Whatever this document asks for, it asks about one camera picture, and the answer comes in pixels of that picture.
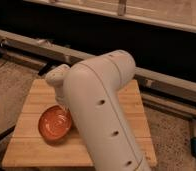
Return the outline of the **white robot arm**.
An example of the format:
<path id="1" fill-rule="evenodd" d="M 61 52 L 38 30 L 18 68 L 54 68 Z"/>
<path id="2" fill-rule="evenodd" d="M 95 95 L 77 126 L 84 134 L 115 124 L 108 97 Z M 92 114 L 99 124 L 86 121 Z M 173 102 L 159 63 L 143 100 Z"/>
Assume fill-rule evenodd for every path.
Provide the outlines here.
<path id="1" fill-rule="evenodd" d="M 135 68 L 128 52 L 116 50 L 46 74 L 56 101 L 70 110 L 96 171 L 151 171 L 117 95 Z"/>

